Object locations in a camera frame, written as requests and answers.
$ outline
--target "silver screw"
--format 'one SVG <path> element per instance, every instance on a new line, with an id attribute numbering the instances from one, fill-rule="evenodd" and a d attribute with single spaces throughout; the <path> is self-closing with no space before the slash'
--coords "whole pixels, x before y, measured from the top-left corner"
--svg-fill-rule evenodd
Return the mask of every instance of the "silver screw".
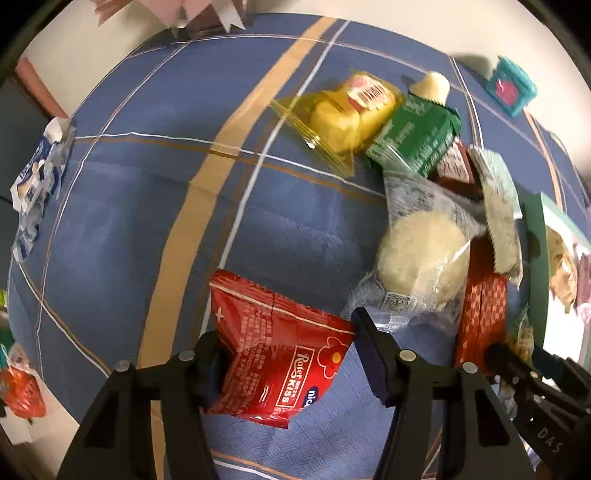
<path id="1" fill-rule="evenodd" d="M 464 372 L 466 372 L 467 374 L 475 374 L 476 372 L 478 372 L 478 367 L 472 362 L 465 362 L 464 364 L 462 364 L 462 368 L 464 369 Z"/>
<path id="2" fill-rule="evenodd" d="M 405 362 L 413 362 L 416 359 L 417 354 L 412 350 L 400 350 L 398 356 Z"/>
<path id="3" fill-rule="evenodd" d="M 118 372 L 126 372 L 129 370 L 129 367 L 131 367 L 131 364 L 127 360 L 119 360 L 115 364 L 115 370 Z"/>
<path id="4" fill-rule="evenodd" d="M 178 355 L 178 359 L 181 362 L 190 362 L 191 360 L 193 360 L 193 358 L 195 358 L 195 352 L 193 352 L 192 350 L 183 350 Z"/>

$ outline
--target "yellow snack package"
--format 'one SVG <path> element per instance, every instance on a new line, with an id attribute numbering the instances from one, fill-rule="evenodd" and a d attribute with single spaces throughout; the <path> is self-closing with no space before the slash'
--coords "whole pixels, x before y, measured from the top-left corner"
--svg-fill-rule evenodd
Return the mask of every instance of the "yellow snack package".
<path id="1" fill-rule="evenodd" d="M 273 100 L 271 107 L 337 175 L 351 177 L 353 155 L 370 145 L 403 102 L 394 85 L 367 72 L 353 72 L 337 90 Z"/>

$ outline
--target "flower logo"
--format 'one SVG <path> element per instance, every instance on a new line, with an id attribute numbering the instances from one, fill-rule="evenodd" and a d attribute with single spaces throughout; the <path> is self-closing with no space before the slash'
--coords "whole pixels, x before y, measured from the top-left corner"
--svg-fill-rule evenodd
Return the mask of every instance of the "flower logo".
<path id="1" fill-rule="evenodd" d="M 326 339 L 326 346 L 318 351 L 318 364 L 324 367 L 325 378 L 330 380 L 336 375 L 347 349 L 348 347 L 336 337 Z"/>

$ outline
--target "green wrapper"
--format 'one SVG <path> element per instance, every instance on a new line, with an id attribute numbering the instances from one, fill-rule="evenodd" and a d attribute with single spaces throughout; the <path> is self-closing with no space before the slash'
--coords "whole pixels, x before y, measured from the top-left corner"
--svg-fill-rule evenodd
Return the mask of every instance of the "green wrapper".
<path id="1" fill-rule="evenodd" d="M 386 171 L 413 171 L 427 177 L 461 129 L 462 122 L 455 110 L 408 95 L 366 155 Z"/>

